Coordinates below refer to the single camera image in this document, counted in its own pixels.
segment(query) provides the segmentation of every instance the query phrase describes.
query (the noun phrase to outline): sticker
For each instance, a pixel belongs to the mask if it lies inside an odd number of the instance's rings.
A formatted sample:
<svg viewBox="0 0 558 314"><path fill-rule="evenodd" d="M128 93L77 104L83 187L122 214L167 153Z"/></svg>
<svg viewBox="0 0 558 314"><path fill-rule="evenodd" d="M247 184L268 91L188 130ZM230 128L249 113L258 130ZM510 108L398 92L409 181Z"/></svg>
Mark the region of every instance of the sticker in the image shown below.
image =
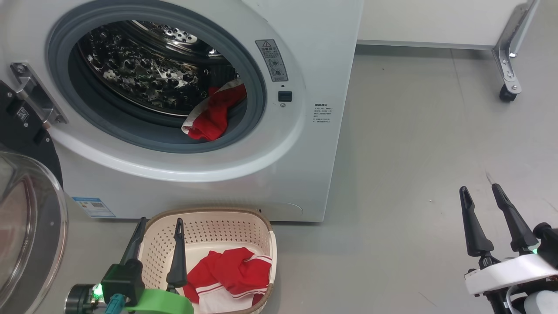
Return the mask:
<svg viewBox="0 0 558 314"><path fill-rule="evenodd" d="M329 123L331 122L331 114L333 108L329 107L326 103L317 103L314 105L314 116L312 122L316 123Z"/></svg>
<svg viewBox="0 0 558 314"><path fill-rule="evenodd" d="M273 39L256 40L259 52L262 53L263 60L267 64L270 71L271 80L274 82L288 81L287 70L283 64L283 58L279 52L279 48Z"/></svg>
<svg viewBox="0 0 558 314"><path fill-rule="evenodd" d="M20 118L21 122L25 122L25 121L27 121L27 118L29 118L29 113L23 107L21 107L17 111L16 115L17 115L18 118Z"/></svg>
<svg viewBox="0 0 558 314"><path fill-rule="evenodd" d="M116 217L100 198L72 197L93 218Z"/></svg>

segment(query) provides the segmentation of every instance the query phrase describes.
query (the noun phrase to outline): green mount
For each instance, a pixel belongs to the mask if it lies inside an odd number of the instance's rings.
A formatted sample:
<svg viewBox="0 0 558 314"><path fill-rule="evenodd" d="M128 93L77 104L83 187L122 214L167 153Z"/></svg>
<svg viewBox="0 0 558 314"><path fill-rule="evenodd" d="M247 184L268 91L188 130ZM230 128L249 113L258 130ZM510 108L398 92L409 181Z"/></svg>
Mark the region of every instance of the green mount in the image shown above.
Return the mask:
<svg viewBox="0 0 558 314"><path fill-rule="evenodd" d="M136 314L194 314L190 300L159 289L145 289L138 304L125 310Z"/></svg>

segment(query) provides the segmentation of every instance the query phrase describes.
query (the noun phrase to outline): laundry basket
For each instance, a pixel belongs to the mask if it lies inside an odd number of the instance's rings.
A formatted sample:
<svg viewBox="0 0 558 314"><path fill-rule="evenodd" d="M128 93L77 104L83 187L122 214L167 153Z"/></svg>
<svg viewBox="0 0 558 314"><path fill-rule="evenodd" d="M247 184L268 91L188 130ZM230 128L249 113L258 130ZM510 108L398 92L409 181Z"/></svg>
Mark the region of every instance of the laundry basket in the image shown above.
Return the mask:
<svg viewBox="0 0 558 314"><path fill-rule="evenodd" d="M231 207L194 208L168 211L147 223L138 259L143 263L142 280L148 289L166 289L175 247L176 220L184 222L186 271L189 273L209 251L245 247L271 257L270 284L262 299L249 309L227 314L260 313L266 305L277 270L277 245L270 222L251 210ZM197 304L193 304L197 313Z"/></svg>

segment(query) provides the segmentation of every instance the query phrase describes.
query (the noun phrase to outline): white washing machine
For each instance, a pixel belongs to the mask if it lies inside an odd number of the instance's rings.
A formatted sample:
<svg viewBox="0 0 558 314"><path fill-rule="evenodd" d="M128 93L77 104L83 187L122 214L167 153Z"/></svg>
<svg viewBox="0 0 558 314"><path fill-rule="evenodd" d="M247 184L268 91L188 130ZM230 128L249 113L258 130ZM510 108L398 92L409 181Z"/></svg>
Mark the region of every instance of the white washing machine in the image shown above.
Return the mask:
<svg viewBox="0 0 558 314"><path fill-rule="evenodd" d="M227 205L322 221L362 5L2 0L0 79L39 113L92 217ZM186 136L192 108L239 77L224 135Z"/></svg>

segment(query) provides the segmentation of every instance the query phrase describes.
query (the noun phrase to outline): gray floor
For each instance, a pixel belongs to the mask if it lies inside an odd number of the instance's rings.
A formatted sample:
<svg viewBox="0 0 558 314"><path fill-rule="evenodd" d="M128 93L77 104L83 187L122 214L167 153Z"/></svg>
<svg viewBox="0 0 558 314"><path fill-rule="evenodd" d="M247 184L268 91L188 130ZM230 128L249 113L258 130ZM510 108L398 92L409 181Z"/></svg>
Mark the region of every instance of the gray floor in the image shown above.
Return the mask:
<svg viewBox="0 0 558 314"><path fill-rule="evenodd" d="M276 289L263 313L491 313L469 296L458 189L467 185L495 255L514 256L489 181L527 223L558 225L558 3L543 1L503 104L490 53L357 48L326 220L275 224ZM61 271L39 313L119 260L134 224L70 209Z"/></svg>

